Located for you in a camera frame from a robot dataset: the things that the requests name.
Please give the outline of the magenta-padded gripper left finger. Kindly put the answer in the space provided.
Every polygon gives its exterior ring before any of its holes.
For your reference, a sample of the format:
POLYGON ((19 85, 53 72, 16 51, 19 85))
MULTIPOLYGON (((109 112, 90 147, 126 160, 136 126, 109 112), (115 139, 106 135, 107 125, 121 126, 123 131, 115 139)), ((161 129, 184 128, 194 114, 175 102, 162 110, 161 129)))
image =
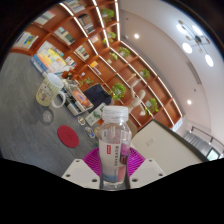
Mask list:
POLYGON ((83 159, 75 159, 62 177, 84 188, 99 189, 101 162, 98 149, 93 149, 83 159))

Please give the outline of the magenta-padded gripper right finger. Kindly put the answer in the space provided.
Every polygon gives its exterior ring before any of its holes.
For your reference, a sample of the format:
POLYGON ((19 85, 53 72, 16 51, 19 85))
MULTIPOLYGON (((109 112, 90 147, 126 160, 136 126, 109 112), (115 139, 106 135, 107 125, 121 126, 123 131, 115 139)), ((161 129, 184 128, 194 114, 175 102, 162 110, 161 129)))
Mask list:
POLYGON ((134 148, 130 149, 127 175, 131 189, 143 187, 166 176, 153 158, 143 157, 134 148))

